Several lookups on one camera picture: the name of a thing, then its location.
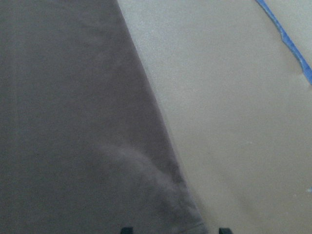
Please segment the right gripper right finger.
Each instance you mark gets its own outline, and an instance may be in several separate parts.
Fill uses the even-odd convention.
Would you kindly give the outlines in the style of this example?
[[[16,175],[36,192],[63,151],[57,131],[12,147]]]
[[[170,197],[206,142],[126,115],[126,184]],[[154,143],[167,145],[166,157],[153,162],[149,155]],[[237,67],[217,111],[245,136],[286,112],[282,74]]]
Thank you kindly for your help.
[[[230,228],[219,228],[218,234],[232,234],[232,230]]]

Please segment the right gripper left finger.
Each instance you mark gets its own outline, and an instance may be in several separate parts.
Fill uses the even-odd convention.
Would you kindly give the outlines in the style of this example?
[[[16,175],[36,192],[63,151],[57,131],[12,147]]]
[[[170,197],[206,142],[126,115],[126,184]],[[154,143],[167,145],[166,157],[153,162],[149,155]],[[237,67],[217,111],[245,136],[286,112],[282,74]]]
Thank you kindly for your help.
[[[133,227],[123,227],[120,230],[120,234],[133,234],[134,228]]]

